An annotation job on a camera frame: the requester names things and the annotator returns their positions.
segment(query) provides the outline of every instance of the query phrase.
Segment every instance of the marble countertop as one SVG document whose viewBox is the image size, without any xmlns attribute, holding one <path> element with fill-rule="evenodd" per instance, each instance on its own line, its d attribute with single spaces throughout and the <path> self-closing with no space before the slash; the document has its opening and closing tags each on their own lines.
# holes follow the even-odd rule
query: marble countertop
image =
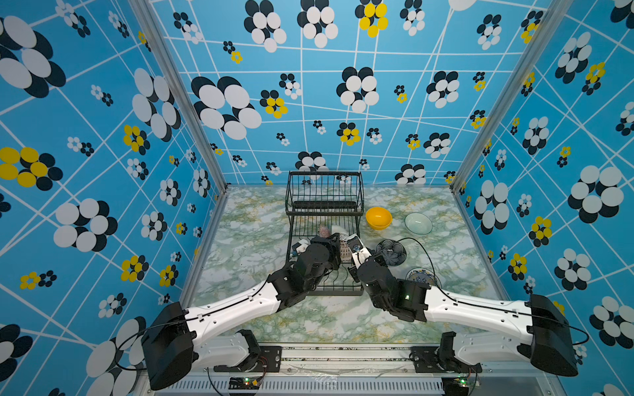
<svg viewBox="0 0 634 396">
<path fill-rule="evenodd" d="M 230 187 L 228 202 L 211 253 L 195 288 L 193 305 L 230 297 L 266 279 L 283 267 L 288 243 L 285 213 L 286 188 Z M 363 217 L 360 234 L 374 248 L 383 239 L 418 238 L 434 261 L 445 290 L 484 298 L 497 298 L 486 266 L 477 253 L 467 226 L 448 188 L 365 188 L 365 209 L 388 209 L 394 220 L 383 231 L 371 229 Z M 405 228 L 412 212 L 428 216 L 433 230 L 416 236 Z M 408 258 L 391 267 L 405 278 L 415 267 L 431 269 L 425 253 L 414 241 L 403 241 Z M 439 342 L 445 331 L 480 332 L 448 323 L 408 323 L 372 306 L 367 294 L 358 297 L 306 297 L 274 315 L 246 322 L 259 342 Z"/>
</svg>

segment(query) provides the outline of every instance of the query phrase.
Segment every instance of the clear glass bowl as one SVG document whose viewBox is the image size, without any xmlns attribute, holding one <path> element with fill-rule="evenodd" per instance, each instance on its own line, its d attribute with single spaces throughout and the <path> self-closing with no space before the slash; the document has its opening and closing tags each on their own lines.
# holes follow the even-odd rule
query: clear glass bowl
<svg viewBox="0 0 634 396">
<path fill-rule="evenodd" d="M 432 232 L 432 221 L 422 213 L 410 213 L 405 217 L 405 227 L 416 235 Z"/>
</svg>

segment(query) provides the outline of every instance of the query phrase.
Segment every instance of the dish rack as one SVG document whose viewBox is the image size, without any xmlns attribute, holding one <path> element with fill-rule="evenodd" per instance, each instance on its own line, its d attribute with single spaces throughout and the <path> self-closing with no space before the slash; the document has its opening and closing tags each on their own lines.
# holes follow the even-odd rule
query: dish rack
<svg viewBox="0 0 634 396">
<path fill-rule="evenodd" d="M 319 236 L 320 227 L 332 230 L 340 226 L 350 235 L 359 235 L 363 215 L 363 178 L 360 172 L 289 172 L 286 188 L 286 215 L 290 223 L 286 263 L 292 257 L 292 246 L 301 239 L 310 241 Z M 308 295 L 360 296 L 361 284 L 355 282 L 345 260 L 326 275 Z"/>
</svg>

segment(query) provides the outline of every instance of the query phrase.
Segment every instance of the blue wallpaper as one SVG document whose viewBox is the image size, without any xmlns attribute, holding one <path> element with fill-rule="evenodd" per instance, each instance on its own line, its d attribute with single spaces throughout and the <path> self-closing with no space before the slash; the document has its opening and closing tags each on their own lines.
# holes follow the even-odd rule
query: blue wallpaper
<svg viewBox="0 0 634 396">
<path fill-rule="evenodd" d="M 446 186 L 549 4 L 152 1 L 226 180 L 260 185 Z"/>
<path fill-rule="evenodd" d="M 0 16 L 0 394 L 124 395 L 217 191 L 125 1 Z"/>
<path fill-rule="evenodd" d="M 511 298 L 590 334 L 568 395 L 634 393 L 632 7 L 573 3 L 459 189 Z"/>
</svg>

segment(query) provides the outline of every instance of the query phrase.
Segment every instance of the yellow bowl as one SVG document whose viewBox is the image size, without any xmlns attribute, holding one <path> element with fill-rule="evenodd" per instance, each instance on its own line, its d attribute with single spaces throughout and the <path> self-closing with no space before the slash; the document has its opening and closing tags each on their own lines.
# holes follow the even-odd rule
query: yellow bowl
<svg viewBox="0 0 634 396">
<path fill-rule="evenodd" d="M 365 213 L 365 219 L 372 229 L 378 231 L 386 229 L 392 224 L 392 214 L 385 208 L 370 208 Z"/>
</svg>

